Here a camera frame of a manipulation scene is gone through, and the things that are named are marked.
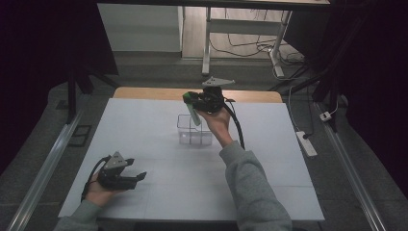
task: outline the floor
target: floor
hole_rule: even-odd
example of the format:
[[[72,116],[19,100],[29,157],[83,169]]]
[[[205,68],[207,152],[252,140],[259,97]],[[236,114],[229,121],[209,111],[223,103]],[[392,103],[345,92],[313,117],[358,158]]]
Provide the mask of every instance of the floor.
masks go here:
[[[281,11],[243,10],[211,8],[211,18],[238,19],[248,21],[274,21],[281,20]],[[183,35],[183,58],[202,59],[204,54],[206,30],[206,8],[186,7]],[[274,44],[275,36],[255,36],[237,34],[210,35],[211,58],[244,58],[268,60],[268,48]],[[291,54],[292,59],[301,59],[302,55],[282,42],[280,51],[283,57]]]
[[[200,88],[201,61],[194,55],[184,59],[166,54],[115,53],[119,76],[112,76],[122,86],[152,88]],[[284,72],[291,76],[298,66],[284,65]],[[235,79],[237,84],[228,87],[232,90],[268,90],[280,83],[273,77],[268,59],[222,59],[211,62],[212,74],[226,79]],[[301,77],[308,78],[312,72]],[[38,206],[33,212],[25,230],[52,230],[58,221],[61,209],[71,182],[87,153],[91,138],[96,131],[106,103],[113,96],[114,89],[91,77],[95,90],[79,122],[79,129],[69,140],[59,164],[45,189]],[[303,79],[291,82],[289,88]],[[318,152],[315,159],[304,156],[312,177],[323,214],[324,221],[295,221],[295,227],[309,231],[369,231],[365,213],[353,189],[350,187],[344,170],[339,163],[335,149],[327,138],[322,122],[319,120],[310,92],[316,85],[289,96],[283,96],[291,109],[293,120],[301,130],[312,132],[310,141]],[[53,88],[49,93],[47,109],[30,138],[21,147],[9,168],[0,176],[0,230],[6,230],[17,211],[26,192],[31,187],[37,172],[66,122],[66,85]],[[404,231],[408,227],[408,201],[394,183],[375,154],[348,125],[345,118],[346,103],[339,101],[337,124],[339,135],[350,158],[356,166],[363,182],[378,209],[387,230]],[[144,224],[129,220],[100,220],[105,230],[168,230],[165,223]],[[184,226],[185,230],[197,230]]]

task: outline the clear plastic box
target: clear plastic box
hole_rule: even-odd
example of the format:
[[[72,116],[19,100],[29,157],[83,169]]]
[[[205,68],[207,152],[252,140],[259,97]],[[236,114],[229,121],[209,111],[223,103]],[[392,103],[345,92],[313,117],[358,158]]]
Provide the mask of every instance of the clear plastic box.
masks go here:
[[[213,133],[207,126],[205,119],[201,119],[201,124],[195,126],[191,115],[178,115],[177,128],[179,142],[182,144],[211,145],[213,143]]]

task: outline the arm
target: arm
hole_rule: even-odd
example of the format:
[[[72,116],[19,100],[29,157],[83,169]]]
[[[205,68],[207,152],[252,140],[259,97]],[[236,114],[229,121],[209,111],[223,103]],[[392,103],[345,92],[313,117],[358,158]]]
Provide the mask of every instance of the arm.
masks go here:
[[[82,201],[72,216],[61,218],[54,228],[54,231],[98,230],[96,218],[102,210],[102,207],[107,204],[115,194],[121,193],[122,191],[108,191],[104,189],[96,181],[97,176],[98,172],[92,176],[85,200]]]
[[[222,109],[203,116],[223,147],[219,153],[226,164],[225,177],[237,208],[240,230],[292,230],[288,212],[276,199],[261,163],[252,151],[245,151],[229,132],[229,115]]]

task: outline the power strip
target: power strip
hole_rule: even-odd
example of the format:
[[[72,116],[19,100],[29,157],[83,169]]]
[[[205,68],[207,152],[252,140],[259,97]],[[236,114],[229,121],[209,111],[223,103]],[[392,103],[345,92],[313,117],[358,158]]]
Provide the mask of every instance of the power strip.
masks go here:
[[[304,139],[303,136],[305,135],[304,132],[296,132],[297,139],[299,140],[300,144],[302,145],[303,150],[306,152],[308,157],[315,157],[318,155],[315,148],[312,146],[312,143],[309,139]]]
[[[329,112],[325,112],[323,114],[320,114],[320,119],[322,121],[324,121],[324,122],[329,120],[330,118],[331,118],[331,115],[329,114]]]

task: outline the human hand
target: human hand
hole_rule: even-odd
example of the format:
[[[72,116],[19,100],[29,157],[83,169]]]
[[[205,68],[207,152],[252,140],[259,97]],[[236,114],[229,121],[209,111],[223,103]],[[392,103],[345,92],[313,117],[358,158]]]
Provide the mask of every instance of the human hand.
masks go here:
[[[93,174],[85,199],[96,204],[99,207],[103,207],[111,200],[114,195],[125,191],[110,191],[103,188],[97,181],[98,173],[99,172]]]
[[[224,108],[213,114],[201,111],[197,111],[197,113],[203,116],[207,121],[208,128],[210,128],[210,131],[216,136],[222,147],[233,141],[228,131],[231,116]]]

